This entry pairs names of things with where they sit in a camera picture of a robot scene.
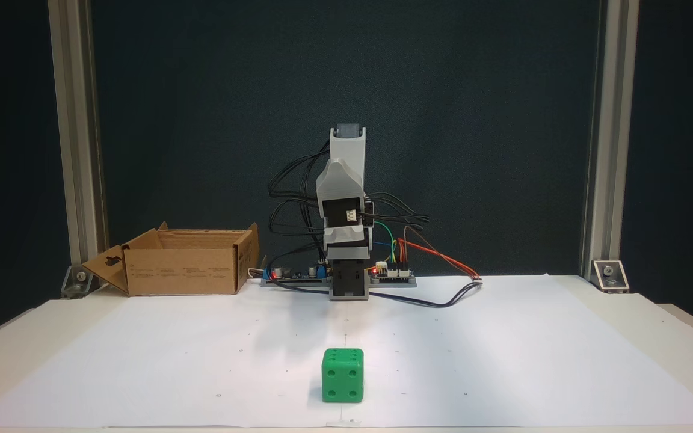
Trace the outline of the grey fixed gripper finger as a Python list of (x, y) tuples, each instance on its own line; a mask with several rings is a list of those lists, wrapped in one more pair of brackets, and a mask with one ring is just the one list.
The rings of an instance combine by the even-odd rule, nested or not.
[(324, 229), (325, 258), (329, 261), (368, 259), (371, 254), (371, 242), (371, 234), (367, 227)]

